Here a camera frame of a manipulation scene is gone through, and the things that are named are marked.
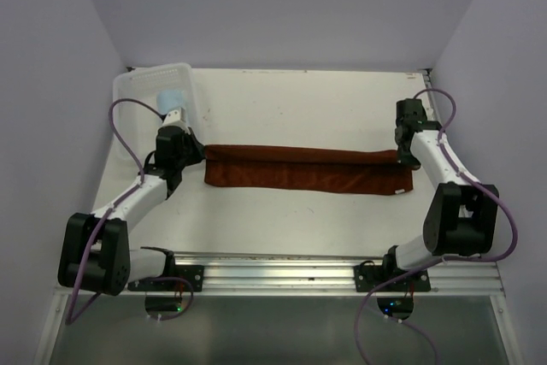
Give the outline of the light blue towel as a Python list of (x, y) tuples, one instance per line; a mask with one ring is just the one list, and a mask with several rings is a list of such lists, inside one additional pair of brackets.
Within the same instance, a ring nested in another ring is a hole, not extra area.
[(160, 91), (156, 96), (156, 106), (161, 115), (167, 115), (176, 109), (185, 110), (184, 92), (179, 89)]

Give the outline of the brown rust towel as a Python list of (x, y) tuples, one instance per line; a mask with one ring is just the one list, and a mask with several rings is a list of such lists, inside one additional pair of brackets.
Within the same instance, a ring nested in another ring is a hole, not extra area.
[(414, 189), (412, 169), (394, 150), (211, 144), (205, 160), (204, 182), (216, 187), (379, 196)]

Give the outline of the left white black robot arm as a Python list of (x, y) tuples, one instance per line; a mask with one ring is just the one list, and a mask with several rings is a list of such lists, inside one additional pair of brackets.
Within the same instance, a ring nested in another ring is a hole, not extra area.
[(172, 196), (185, 168), (204, 160), (204, 146), (191, 129), (164, 126), (151, 155), (154, 161), (127, 191), (90, 214), (69, 217), (57, 274), (61, 286), (116, 296), (135, 281), (149, 281), (162, 291), (175, 285), (173, 252), (149, 246), (131, 250), (129, 234)]

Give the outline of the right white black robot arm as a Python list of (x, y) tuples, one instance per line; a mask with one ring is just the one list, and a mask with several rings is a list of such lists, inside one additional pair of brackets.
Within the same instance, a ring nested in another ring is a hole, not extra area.
[(450, 147), (437, 121), (427, 118), (419, 98), (396, 105), (397, 159), (404, 166), (423, 168), (436, 186), (422, 234), (392, 246), (383, 257), (380, 278), (385, 287), (400, 290), (411, 280), (411, 269), (436, 257), (479, 256), (490, 251), (497, 220), (497, 203), (477, 186)]

